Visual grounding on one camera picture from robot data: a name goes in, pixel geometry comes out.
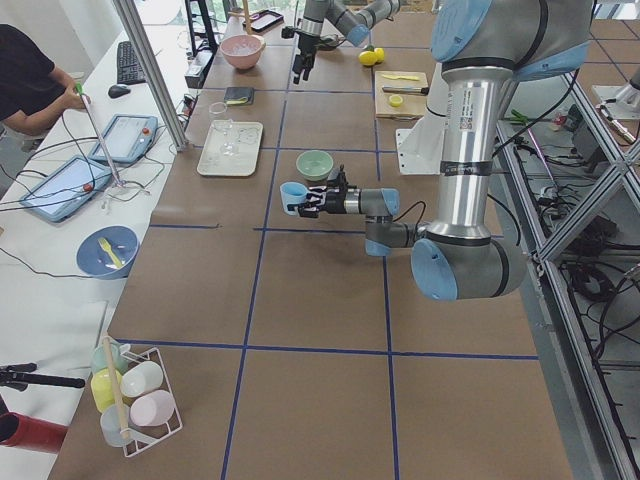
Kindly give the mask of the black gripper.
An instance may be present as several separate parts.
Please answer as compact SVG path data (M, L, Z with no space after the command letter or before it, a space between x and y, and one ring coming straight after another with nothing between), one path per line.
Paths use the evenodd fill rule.
M318 218L319 213L326 211L329 214L345 214L344 202L346 190L344 188L331 188L327 185L311 186L307 189L306 197L309 200L303 203L287 203L286 213L301 218Z
M315 54L320 41L320 36L300 30L298 32L299 53L295 56L292 72L293 83L298 84L300 78L303 81L309 79L309 75L314 67Z

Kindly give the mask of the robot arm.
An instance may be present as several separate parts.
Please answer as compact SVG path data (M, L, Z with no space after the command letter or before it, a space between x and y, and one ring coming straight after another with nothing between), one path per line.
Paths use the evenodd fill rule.
M297 38L293 83L308 80L321 45L325 21L330 22L353 46L360 46L376 24L391 20L399 10L400 2L396 0L373 1L357 12L349 10L342 1L306 1L298 23L282 31L283 38Z
M411 252L414 281L438 301L499 297L517 289L526 271L521 249L485 226L499 107L507 82L552 78L585 61L592 23L589 1L448 1L435 20L431 52L447 85L436 218L395 220L394 189L359 189L342 169L322 187L284 196L284 211L362 214L372 256Z

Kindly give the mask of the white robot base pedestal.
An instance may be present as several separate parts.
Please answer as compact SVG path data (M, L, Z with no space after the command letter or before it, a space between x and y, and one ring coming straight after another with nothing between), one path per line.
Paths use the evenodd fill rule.
M442 64L436 63L426 110L411 129L396 131L399 171L402 175L439 175L447 113L448 86Z

